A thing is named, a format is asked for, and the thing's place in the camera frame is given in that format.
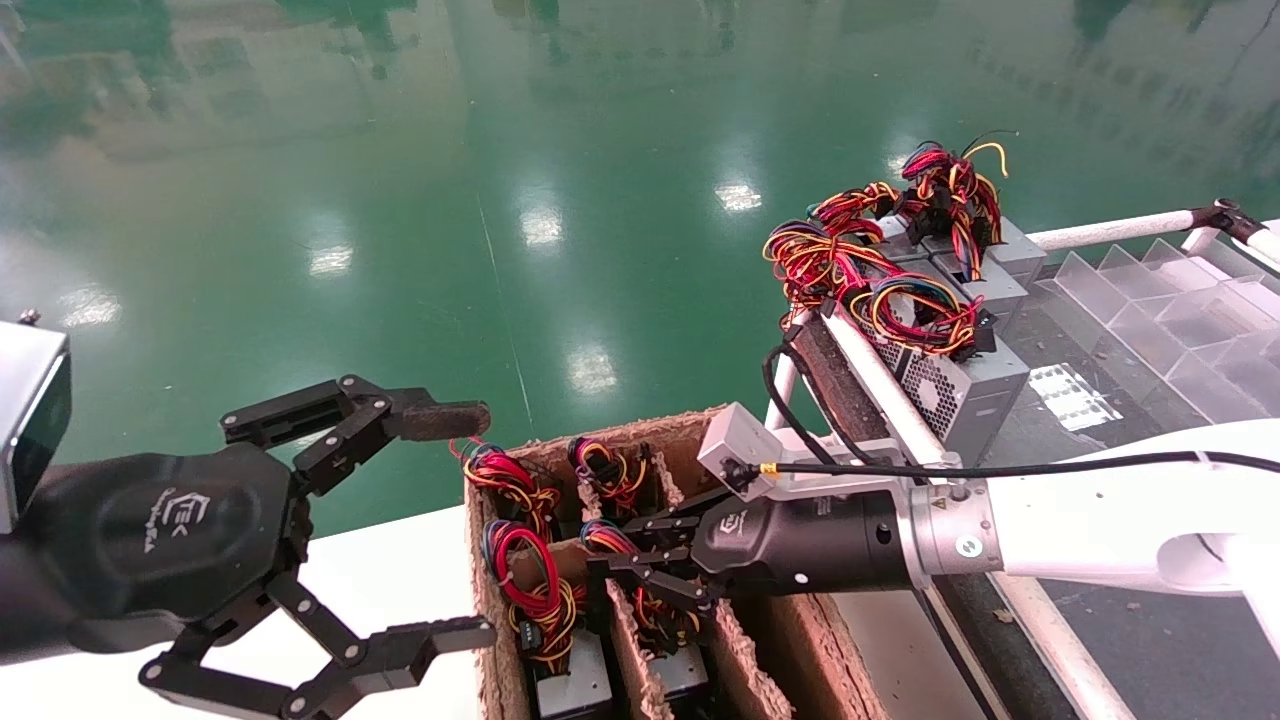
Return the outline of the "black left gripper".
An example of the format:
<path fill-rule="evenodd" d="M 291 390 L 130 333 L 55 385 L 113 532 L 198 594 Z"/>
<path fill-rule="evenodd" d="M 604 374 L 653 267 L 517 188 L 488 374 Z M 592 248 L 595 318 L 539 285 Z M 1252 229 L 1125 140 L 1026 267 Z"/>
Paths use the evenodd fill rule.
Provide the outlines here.
<path fill-rule="evenodd" d="M 50 468 L 3 537 L 3 662 L 175 639 L 140 684 L 234 719 L 340 719 L 371 694 L 415 688 L 439 656 L 494 646 L 495 628 L 468 616 L 357 637 L 297 579 L 311 536 L 303 495 L 326 495 L 394 439 L 465 439 L 490 423 L 483 401 L 343 375 L 228 413 L 233 446 L 215 454 Z M 308 436 L 293 471 L 261 451 Z M 326 652 L 315 676 L 293 688 L 204 666 L 275 610 Z"/>

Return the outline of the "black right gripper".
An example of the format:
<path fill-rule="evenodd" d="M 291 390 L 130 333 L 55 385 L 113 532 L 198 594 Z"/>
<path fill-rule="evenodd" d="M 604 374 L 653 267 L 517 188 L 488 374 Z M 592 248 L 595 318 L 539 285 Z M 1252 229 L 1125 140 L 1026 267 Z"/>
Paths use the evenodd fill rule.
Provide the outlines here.
<path fill-rule="evenodd" d="M 717 488 L 627 521 L 620 536 L 614 553 L 588 557 L 589 579 L 630 583 L 698 616 L 716 614 L 721 584 L 732 597 L 913 587 L 888 491 L 744 502 Z"/>

